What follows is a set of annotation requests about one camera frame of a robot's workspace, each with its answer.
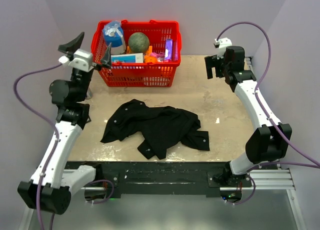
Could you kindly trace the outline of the black button shirt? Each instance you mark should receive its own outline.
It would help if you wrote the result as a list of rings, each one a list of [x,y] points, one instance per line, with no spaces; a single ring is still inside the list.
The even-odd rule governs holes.
[[[110,143],[141,132],[144,141],[137,147],[146,158],[165,159],[167,149],[177,143],[199,151],[209,151],[209,133],[201,131],[198,115],[184,109],[148,107],[133,99],[121,105],[109,118],[101,143]]]

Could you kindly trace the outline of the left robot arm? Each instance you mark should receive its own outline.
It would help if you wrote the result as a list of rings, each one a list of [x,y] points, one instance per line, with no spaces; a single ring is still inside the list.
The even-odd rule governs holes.
[[[62,215],[71,198],[88,184],[99,186],[104,180],[100,164],[80,165],[67,177],[63,172],[76,139],[89,122],[89,104],[84,104],[95,70],[111,66],[111,48],[108,47],[102,63],[93,61],[93,54],[81,49],[84,38],[81,32],[72,41],[61,44],[63,53],[59,66],[72,68],[70,80],[54,80],[49,86],[51,102],[57,107],[55,122],[40,117],[53,128],[53,135],[45,155],[27,182],[20,182],[17,192],[25,204],[34,210]]]

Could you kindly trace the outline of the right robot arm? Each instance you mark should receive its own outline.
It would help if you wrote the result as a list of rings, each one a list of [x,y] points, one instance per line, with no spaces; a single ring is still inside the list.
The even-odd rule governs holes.
[[[284,137],[291,137],[292,128],[272,113],[258,89],[255,75],[245,70],[244,48],[222,44],[215,47],[218,53],[205,57],[207,77],[224,78],[244,105],[254,129],[245,144],[245,152],[226,163],[222,173],[212,177],[218,184],[233,187],[246,177],[251,168],[282,159],[288,149]]]

